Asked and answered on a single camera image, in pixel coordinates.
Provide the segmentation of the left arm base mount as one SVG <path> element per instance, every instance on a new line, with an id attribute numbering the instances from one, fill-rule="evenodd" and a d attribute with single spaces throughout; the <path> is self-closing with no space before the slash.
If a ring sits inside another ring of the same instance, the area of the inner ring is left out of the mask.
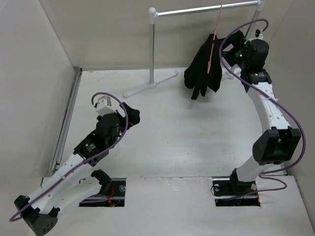
<path id="1" fill-rule="evenodd" d="M 126 195 L 126 178 L 112 179 L 111 187 L 106 194 L 97 194 L 87 198 L 79 207 L 124 207 Z"/>

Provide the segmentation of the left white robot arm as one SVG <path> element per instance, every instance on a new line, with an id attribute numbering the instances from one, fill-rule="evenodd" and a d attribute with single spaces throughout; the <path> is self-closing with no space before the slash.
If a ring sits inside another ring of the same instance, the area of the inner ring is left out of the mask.
<path id="1" fill-rule="evenodd" d="M 95 129 L 39 189 L 14 201 L 19 215 L 35 235 L 49 233 L 65 210 L 92 203 L 89 197 L 98 195 L 108 199 L 111 196 L 111 177 L 95 166 L 128 129 L 140 122 L 139 110 L 126 103 L 120 107 L 126 112 L 125 117 L 106 105 L 96 105 Z"/>

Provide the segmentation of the black trousers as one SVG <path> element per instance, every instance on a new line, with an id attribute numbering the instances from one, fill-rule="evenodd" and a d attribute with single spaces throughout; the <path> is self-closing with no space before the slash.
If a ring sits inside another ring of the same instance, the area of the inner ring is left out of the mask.
<path id="1" fill-rule="evenodd" d="M 222 68 L 219 58 L 219 46 L 222 39 L 216 37 L 212 55 L 210 73 L 207 74 L 208 60 L 212 46 L 213 33 L 209 35 L 199 48 L 190 66 L 184 71 L 185 87 L 192 89 L 191 99 L 196 100 L 199 95 L 205 96 L 207 89 L 217 92 L 221 85 Z"/>

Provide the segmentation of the pink wire hanger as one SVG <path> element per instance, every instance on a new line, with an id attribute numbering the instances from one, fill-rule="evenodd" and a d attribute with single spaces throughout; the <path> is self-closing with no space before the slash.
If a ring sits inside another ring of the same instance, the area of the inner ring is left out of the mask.
<path id="1" fill-rule="evenodd" d="M 222 8 L 223 8 L 223 2 L 221 3 L 219 15 L 218 15 L 218 18 L 217 18 L 217 21 L 216 21 L 216 25 L 215 25 L 215 30 L 213 32 L 213 39 L 212 39 L 213 41 L 212 41 L 212 46 L 211 46 L 209 60 L 208 60 L 207 74 L 209 74 L 210 70 L 211 70 L 212 55 L 213 55 L 213 50 L 214 50 L 214 41 L 215 41 L 216 36 L 217 36 L 217 30 L 218 30 L 218 26 L 219 26 L 219 23 L 220 23 L 220 17 L 221 17 L 221 13 L 222 13 Z"/>

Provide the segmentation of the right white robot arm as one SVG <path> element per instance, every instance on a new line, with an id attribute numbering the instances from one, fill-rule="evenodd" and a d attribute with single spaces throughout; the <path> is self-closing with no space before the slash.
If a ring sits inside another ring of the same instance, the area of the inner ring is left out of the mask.
<path id="1" fill-rule="evenodd" d="M 254 190 L 255 179 L 262 172 L 289 161 L 301 139 L 301 132 L 292 128 L 281 110 L 273 103 L 275 100 L 272 80 L 263 68 L 269 52 L 269 45 L 259 35 L 246 40 L 238 30 L 229 37 L 222 48 L 232 45 L 223 52 L 228 63 L 227 70 L 237 65 L 247 95 L 252 100 L 259 116 L 262 135 L 252 146 L 251 157 L 239 168 L 233 170 L 228 186 L 229 195 L 241 195 Z"/>

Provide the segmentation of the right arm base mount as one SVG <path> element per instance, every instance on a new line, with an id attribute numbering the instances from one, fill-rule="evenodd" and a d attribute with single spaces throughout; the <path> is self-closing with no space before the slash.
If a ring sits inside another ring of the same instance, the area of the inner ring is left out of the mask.
<path id="1" fill-rule="evenodd" d="M 260 201 L 257 193 L 246 195 L 257 190 L 256 183 L 232 186 L 229 178 L 214 178 L 211 193 L 215 196 L 217 207 L 259 207 Z"/>

